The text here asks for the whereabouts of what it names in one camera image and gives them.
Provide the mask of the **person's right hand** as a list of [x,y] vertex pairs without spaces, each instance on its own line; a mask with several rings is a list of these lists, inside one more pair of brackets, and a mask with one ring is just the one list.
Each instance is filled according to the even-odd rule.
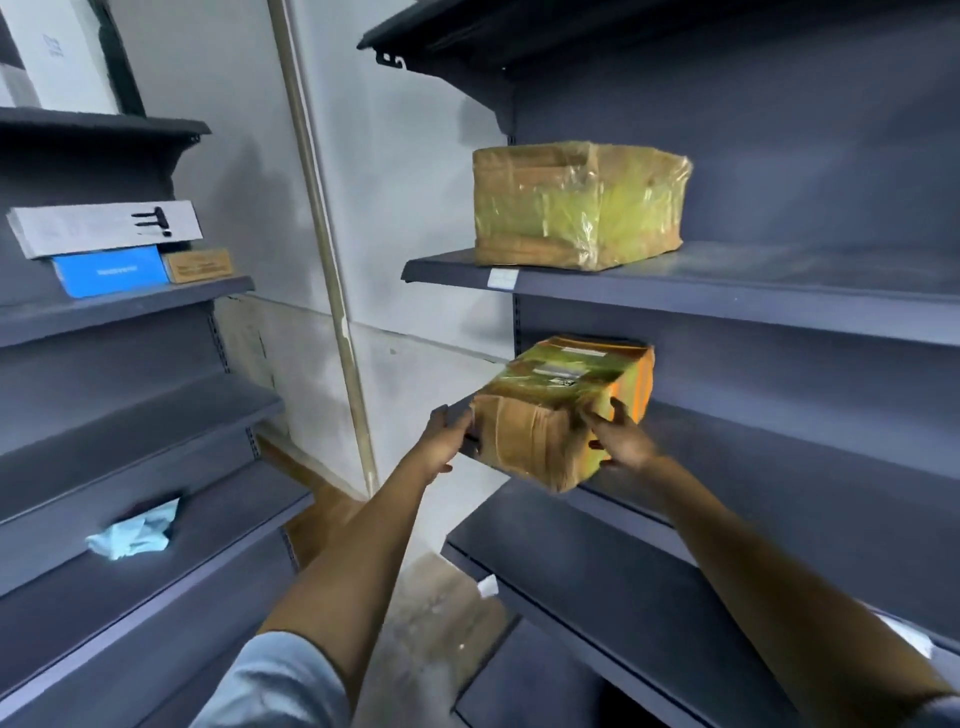
[[583,406],[579,413],[591,435],[586,446],[606,454],[604,466],[619,466],[640,473],[664,455],[638,423],[636,429],[619,429],[611,426],[610,418],[597,414],[592,407]]

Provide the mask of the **person's left hand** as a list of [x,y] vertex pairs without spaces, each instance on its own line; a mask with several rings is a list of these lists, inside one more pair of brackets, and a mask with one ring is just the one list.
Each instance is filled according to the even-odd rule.
[[456,435],[446,429],[446,408],[444,405],[431,412],[426,428],[414,446],[415,459],[431,480],[449,473],[452,470],[450,463],[459,453],[458,445],[453,442]]

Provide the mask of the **small taped cardboard parcel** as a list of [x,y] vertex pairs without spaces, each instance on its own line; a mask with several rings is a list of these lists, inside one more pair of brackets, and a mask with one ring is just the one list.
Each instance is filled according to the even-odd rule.
[[472,397],[476,458],[559,494],[589,480],[604,453],[581,416],[612,418],[611,398],[641,420],[654,388],[654,346],[558,335],[531,346]]

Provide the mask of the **person's right forearm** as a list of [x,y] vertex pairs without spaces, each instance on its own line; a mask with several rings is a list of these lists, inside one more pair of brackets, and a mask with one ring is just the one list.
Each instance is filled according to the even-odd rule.
[[960,693],[858,600],[657,451],[630,468],[809,728],[960,728]]

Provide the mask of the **person's left forearm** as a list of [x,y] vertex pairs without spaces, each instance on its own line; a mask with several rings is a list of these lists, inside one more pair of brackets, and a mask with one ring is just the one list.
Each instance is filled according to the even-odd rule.
[[355,708],[382,632],[426,488],[451,471],[459,445],[420,443],[319,553],[260,632],[306,639],[330,663]]

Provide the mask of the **grey metal shelving unit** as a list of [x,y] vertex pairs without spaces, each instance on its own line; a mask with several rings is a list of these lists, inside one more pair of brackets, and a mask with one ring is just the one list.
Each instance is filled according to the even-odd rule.
[[[176,200],[202,123],[0,107],[0,728],[186,728],[297,562],[311,495],[258,452],[282,411],[213,303],[246,276],[72,298],[13,208]],[[86,538],[180,498],[162,552]]]
[[[433,0],[362,36],[510,144],[693,163],[675,252],[521,268],[519,354],[654,346],[654,440],[813,571],[926,632],[960,691],[960,0]],[[457,712],[588,725],[599,677],[673,728],[800,728],[622,476],[512,478],[442,555],[522,615]]]

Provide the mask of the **large plastic-wrapped cardboard parcel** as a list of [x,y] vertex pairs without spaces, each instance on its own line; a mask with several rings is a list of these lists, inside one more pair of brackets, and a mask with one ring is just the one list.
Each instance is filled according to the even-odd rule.
[[599,272],[678,250],[686,156],[588,141],[474,151],[474,262]]

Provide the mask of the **small brown cardboard box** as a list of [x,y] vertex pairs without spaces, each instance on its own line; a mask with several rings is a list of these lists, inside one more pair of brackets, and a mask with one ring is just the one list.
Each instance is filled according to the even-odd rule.
[[225,248],[165,252],[161,261],[173,285],[215,281],[234,275],[234,264]]

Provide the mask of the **light blue shirt sleeve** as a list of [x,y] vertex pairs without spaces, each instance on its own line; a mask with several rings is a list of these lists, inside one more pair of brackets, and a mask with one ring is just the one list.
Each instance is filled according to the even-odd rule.
[[350,728],[352,708],[329,660],[305,638],[249,640],[188,728]]

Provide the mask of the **crumpled light blue cloth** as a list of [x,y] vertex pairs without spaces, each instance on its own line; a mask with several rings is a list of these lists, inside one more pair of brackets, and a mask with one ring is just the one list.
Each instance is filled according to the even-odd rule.
[[180,501],[179,497],[170,499],[87,536],[87,550],[111,562],[164,552],[171,541],[168,531],[178,515]]

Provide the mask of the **blue flat box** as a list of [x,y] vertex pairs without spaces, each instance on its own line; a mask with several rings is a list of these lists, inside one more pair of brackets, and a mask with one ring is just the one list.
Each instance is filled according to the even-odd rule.
[[156,246],[70,253],[52,258],[54,272],[72,299],[86,299],[167,285]]

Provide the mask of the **flat white box black print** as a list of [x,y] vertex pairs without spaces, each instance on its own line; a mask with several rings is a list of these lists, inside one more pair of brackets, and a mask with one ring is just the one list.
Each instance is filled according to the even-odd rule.
[[189,200],[14,207],[6,220],[29,260],[203,238]]

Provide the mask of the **large white box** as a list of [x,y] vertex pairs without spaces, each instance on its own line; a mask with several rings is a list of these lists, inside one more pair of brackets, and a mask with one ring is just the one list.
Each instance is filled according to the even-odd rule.
[[118,115],[88,0],[0,0],[0,108]]

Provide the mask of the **beige wall pipe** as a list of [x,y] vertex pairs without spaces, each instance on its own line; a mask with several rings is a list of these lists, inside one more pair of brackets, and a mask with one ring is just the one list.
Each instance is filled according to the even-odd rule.
[[304,56],[296,28],[294,0],[266,0],[266,2],[331,310],[330,316],[361,465],[364,493],[367,498],[371,498],[378,491],[380,478],[361,372],[351,331],[350,311],[327,205],[321,148],[314,128]]

